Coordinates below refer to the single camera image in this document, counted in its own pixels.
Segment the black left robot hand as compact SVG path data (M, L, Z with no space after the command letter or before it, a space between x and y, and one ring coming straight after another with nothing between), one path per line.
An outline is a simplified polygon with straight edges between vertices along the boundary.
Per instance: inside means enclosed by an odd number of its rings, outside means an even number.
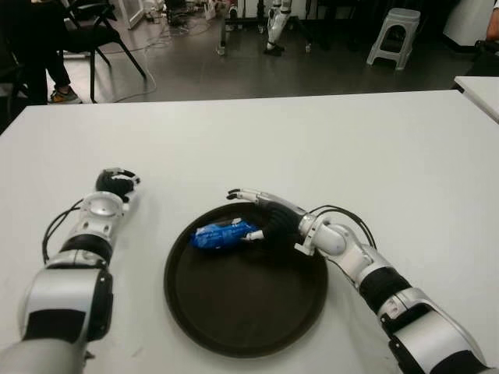
M140 178L131 171L122 168L107 168L98 175L95 190L113 193L123 203L128 203L129 194L135 191L140 182Z

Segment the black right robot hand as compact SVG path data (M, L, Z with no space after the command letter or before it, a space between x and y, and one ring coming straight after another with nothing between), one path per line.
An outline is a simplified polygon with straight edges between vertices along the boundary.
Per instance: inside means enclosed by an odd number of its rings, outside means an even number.
M308 214L303 208L279 196L252 189L232 189L226 199L244 199L270 214L268 223L242 237L245 242L270 240L279 235L297 234L302 219Z

